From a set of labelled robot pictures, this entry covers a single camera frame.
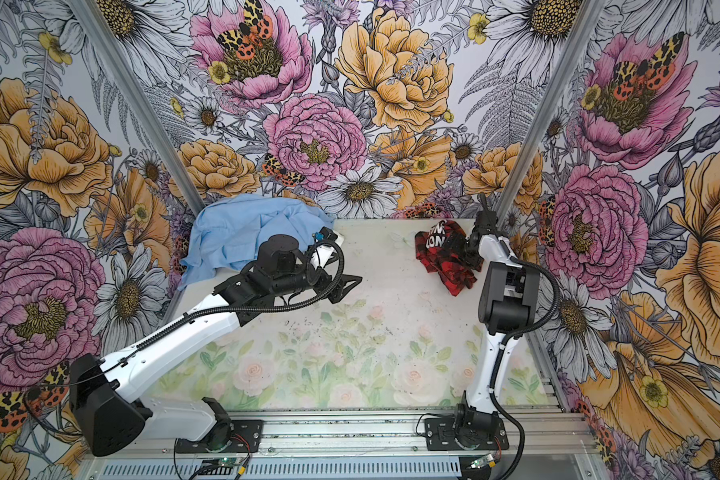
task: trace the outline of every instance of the floral tabletop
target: floral tabletop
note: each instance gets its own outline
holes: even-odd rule
[[[460,221],[471,228],[472,220]],[[230,410],[454,405],[477,369],[485,269],[472,290],[456,297],[427,274],[415,259],[413,236],[434,222],[338,221],[345,272],[363,277],[343,302],[260,315],[165,374],[150,394],[212,396]],[[188,288],[179,310],[219,282]],[[509,361],[502,401],[546,403],[524,339]]]

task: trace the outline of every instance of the floral tablecloth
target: floral tablecloth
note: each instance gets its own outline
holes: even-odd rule
[[[485,269],[456,297],[427,274],[413,236],[435,221],[337,221],[346,236],[345,272],[363,276],[343,302],[260,315],[165,374],[150,394],[212,396],[230,410],[455,404],[476,370]],[[461,221],[466,231],[471,223]],[[179,312],[228,275],[190,286]],[[502,402],[546,403],[524,339],[509,361]]]

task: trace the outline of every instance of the light blue fabric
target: light blue fabric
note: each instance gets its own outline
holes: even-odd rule
[[[290,235],[304,251],[324,226],[333,228],[333,219],[297,198],[242,194],[219,200],[206,206],[192,225],[189,253],[181,261],[186,272],[179,290],[213,278],[221,266],[240,270],[256,258],[259,245],[272,235]]]

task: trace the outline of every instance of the pink peony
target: pink peony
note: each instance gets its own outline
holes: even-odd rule
[[[687,36],[673,65],[675,71],[658,90],[636,89],[625,101],[614,97],[614,66],[618,62],[640,64],[660,47],[648,39],[636,44],[634,36],[618,34],[595,62],[595,71],[585,79],[578,117],[568,124],[568,138],[584,151],[591,151],[604,162],[619,162],[634,170],[647,164],[680,134],[692,108],[683,108],[686,90],[696,70],[696,62],[686,65]]]
[[[550,270],[573,276],[598,300],[615,295],[646,253],[648,226],[639,211],[632,177],[613,165],[574,167],[555,197]]]
[[[0,240],[0,393],[98,350],[90,332],[104,280],[93,253],[56,230],[25,228]]]
[[[302,186],[322,191],[326,181],[365,162],[366,141],[360,120],[314,94],[294,97],[264,120],[269,153],[288,170],[306,177]]]
[[[200,53],[195,62],[209,70],[209,84],[222,90],[222,106],[232,112],[283,101],[307,90],[312,80],[313,52],[307,34],[298,35],[282,7],[275,13],[265,0],[262,6],[272,20],[272,39],[264,41],[250,60],[226,54],[216,40],[221,33],[240,29],[240,5],[235,13],[224,7],[221,16],[209,11],[207,17],[195,15],[190,20],[192,48]]]

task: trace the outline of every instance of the metal post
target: metal post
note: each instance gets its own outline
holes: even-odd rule
[[[534,155],[541,142],[544,131],[547,129],[550,120],[555,112],[557,101],[563,95],[570,79],[571,72],[576,68],[582,53],[586,50],[586,44],[594,33],[597,19],[605,8],[605,0],[584,0],[579,8],[576,23],[570,30],[570,35],[565,43],[563,54],[553,72],[550,72],[550,80],[547,89],[541,99],[541,104],[536,110],[533,122],[530,124],[528,133],[525,135],[518,161],[515,163],[512,172],[507,178],[507,184],[499,197],[497,215],[499,224],[507,216],[509,207],[512,206],[514,198],[517,197],[520,186],[523,183],[528,168],[534,161]]]
[[[205,206],[202,198],[179,159],[168,134],[163,130],[163,125],[152,108],[152,104],[146,98],[130,63],[126,61],[123,51],[118,48],[117,40],[99,11],[96,0],[75,0],[67,4],[85,30],[88,39],[96,49],[96,54],[104,61],[104,65],[108,69],[107,76],[115,81],[125,100],[139,115],[144,131],[152,140],[157,154],[165,162],[176,186],[181,190],[184,200],[195,215],[199,214]]]

